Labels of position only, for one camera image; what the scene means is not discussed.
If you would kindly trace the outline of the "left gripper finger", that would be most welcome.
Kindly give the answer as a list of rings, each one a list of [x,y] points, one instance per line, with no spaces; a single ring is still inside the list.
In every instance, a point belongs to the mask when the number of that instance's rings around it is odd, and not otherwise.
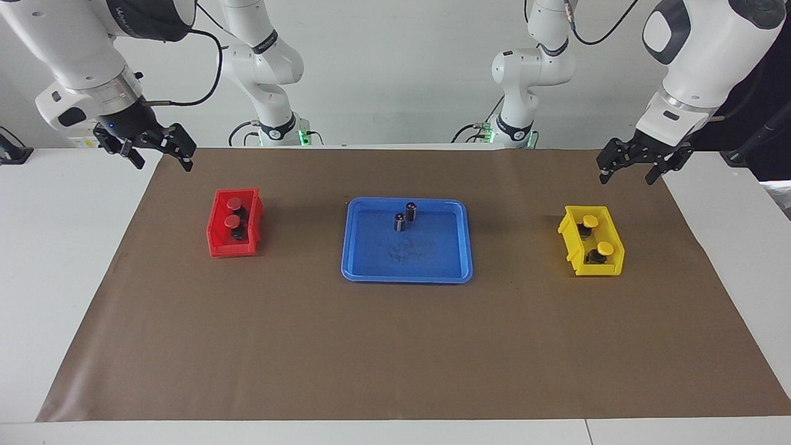
[[[613,174],[622,168],[622,154],[599,154],[599,182],[607,185]]]
[[[649,172],[645,174],[645,183],[647,183],[647,185],[654,185],[664,174],[674,169],[675,167],[669,160],[665,161],[661,159],[654,163]]]

